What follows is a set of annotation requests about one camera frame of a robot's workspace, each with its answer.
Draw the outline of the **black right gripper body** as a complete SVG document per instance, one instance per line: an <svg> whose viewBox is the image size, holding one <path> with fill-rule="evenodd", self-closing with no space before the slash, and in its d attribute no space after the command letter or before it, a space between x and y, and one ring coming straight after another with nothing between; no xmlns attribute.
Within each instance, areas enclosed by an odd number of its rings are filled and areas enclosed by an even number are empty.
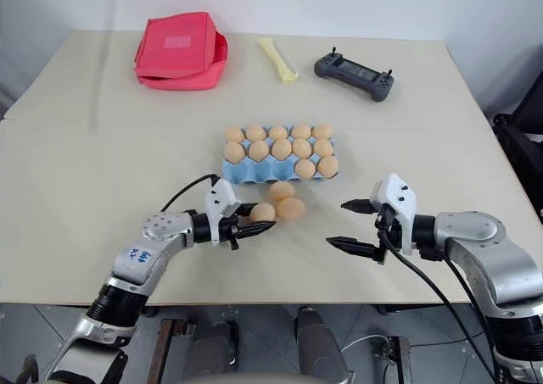
<svg viewBox="0 0 543 384"><path fill-rule="evenodd" d="M374 225L379 240L377 263L384 264L388 252L399 253L401 250L401 225L396 219L396 212L388 204L379 210Z"/></svg>

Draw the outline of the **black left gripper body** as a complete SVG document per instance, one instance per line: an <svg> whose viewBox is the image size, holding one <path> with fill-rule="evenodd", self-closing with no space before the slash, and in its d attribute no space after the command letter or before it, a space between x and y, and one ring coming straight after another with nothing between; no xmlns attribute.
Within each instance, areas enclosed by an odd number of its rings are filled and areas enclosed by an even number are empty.
<svg viewBox="0 0 543 384"><path fill-rule="evenodd" d="M228 242L232 251L238 250L238 222L239 217L237 214L233 214L230 217L224 217L220 220L218 225L219 241Z"/></svg>

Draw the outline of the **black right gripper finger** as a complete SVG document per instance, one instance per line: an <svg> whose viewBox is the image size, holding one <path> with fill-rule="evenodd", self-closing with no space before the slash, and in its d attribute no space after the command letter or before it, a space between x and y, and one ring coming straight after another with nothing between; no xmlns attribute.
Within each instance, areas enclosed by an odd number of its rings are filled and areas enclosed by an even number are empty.
<svg viewBox="0 0 543 384"><path fill-rule="evenodd" d="M375 214L378 212L370 199L352 199L342 203L341 208L358 214Z"/></svg>
<svg viewBox="0 0 543 384"><path fill-rule="evenodd" d="M380 260L380 248L370 243L359 242L353 237L327 237L326 241L333 247L350 255Z"/></svg>

